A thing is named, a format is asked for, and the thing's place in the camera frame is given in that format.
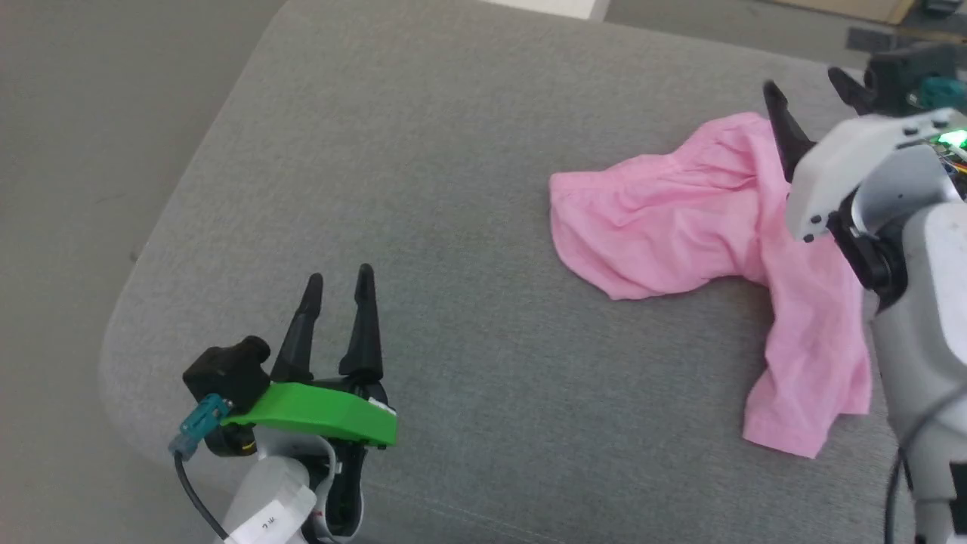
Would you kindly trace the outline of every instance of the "blue connector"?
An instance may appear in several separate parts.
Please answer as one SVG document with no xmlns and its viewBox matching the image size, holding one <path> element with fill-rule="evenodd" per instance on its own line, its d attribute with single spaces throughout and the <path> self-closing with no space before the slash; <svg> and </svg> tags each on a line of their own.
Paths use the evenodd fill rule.
<svg viewBox="0 0 967 544">
<path fill-rule="evenodd" d="M 928 77 L 920 86 L 916 102 L 923 109 L 963 109 L 967 106 L 967 84 L 947 77 Z"/>
<path fill-rule="evenodd" d="M 215 393 L 206 396 L 182 422 L 178 436 L 168 444 L 168 452 L 180 453 L 184 461 L 191 459 L 198 444 L 219 426 L 229 411 L 231 407 L 222 397 Z"/>
</svg>

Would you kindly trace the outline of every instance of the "wrinkled fabric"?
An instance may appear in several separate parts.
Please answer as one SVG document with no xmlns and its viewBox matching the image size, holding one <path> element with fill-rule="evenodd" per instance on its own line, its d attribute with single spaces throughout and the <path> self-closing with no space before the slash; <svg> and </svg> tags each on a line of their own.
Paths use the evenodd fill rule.
<svg viewBox="0 0 967 544">
<path fill-rule="evenodd" d="M 551 231 L 561 260 L 615 300 L 722 276 L 768 287 L 767 370 L 748 394 L 743 436 L 814 458 L 839 414 L 868 413 L 870 364 L 862 287 L 831 237 L 793 239 L 788 192 L 769 122 L 741 113 L 668 155 L 554 174 Z"/>
</svg>

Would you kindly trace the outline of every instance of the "black cable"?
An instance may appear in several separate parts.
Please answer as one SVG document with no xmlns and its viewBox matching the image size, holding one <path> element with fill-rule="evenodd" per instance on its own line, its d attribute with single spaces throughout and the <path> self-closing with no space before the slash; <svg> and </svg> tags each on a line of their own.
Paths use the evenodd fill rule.
<svg viewBox="0 0 967 544">
<path fill-rule="evenodd" d="M 208 522 L 208 525 L 211 526 L 215 534 L 217 534 L 220 539 L 225 540 L 226 538 L 228 538 L 228 533 L 225 532 L 225 529 L 221 527 L 219 520 L 216 520 L 215 516 L 213 516 L 212 513 L 208 511 L 208 508 L 206 508 L 205 505 L 201 502 L 201 499 L 198 498 L 198 494 L 194 491 L 194 488 L 191 486 L 191 482 L 188 481 L 188 475 L 185 474 L 185 464 L 182 461 L 181 452 L 180 451 L 175 452 L 174 457 L 175 457 L 175 471 L 178 472 L 178 481 L 180 481 L 182 483 L 182 487 L 185 488 L 185 493 L 188 494 L 188 498 L 191 500 L 191 504 L 194 504 L 194 508 L 198 510 L 198 513 L 201 514 L 201 517 L 204 518 L 206 522 Z"/>
<path fill-rule="evenodd" d="M 887 503 L 883 509 L 883 542 L 884 544 L 894 544 L 894 518 L 896 517 L 896 489 L 900 481 L 900 468 L 903 465 L 903 452 L 910 451 L 920 433 L 931 423 L 937 415 L 949 408 L 952 404 L 967 397 L 967 383 L 956 388 L 953 393 L 934 403 L 913 426 L 909 433 L 900 441 L 896 449 L 894 464 L 890 468 L 890 479 L 887 481 Z"/>
</svg>

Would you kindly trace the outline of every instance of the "green led light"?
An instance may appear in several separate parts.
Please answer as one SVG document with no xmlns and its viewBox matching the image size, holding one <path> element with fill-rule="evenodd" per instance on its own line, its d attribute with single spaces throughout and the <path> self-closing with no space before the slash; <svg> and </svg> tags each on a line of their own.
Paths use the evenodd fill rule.
<svg viewBox="0 0 967 544">
<path fill-rule="evenodd" d="M 940 143 L 945 143 L 949 146 L 962 147 L 964 142 L 967 141 L 967 131 L 953 131 L 952 133 L 946 133 L 940 135 L 937 138 Z"/>
</svg>

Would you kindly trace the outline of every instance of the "gray couch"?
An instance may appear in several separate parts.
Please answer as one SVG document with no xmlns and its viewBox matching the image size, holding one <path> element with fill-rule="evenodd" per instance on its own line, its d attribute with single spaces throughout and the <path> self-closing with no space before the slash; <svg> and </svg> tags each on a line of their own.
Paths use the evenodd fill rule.
<svg viewBox="0 0 967 544">
<path fill-rule="evenodd" d="M 765 289 L 613 302 L 549 236 L 551 173 L 764 112 L 766 78 L 811 134 L 850 113 L 825 67 L 760 51 L 470 0 L 291 0 L 118 302 L 100 366 L 113 423 L 169 465 L 191 407 L 181 372 L 248 334 L 277 347 L 313 271 L 313 371 L 334 375 L 370 262 L 400 429 L 367 461 L 367 538 L 878 538 L 895 447 L 879 392 L 817 460 L 747 443 Z M 248 463 L 203 452 L 189 469 L 231 490 Z"/>
</svg>

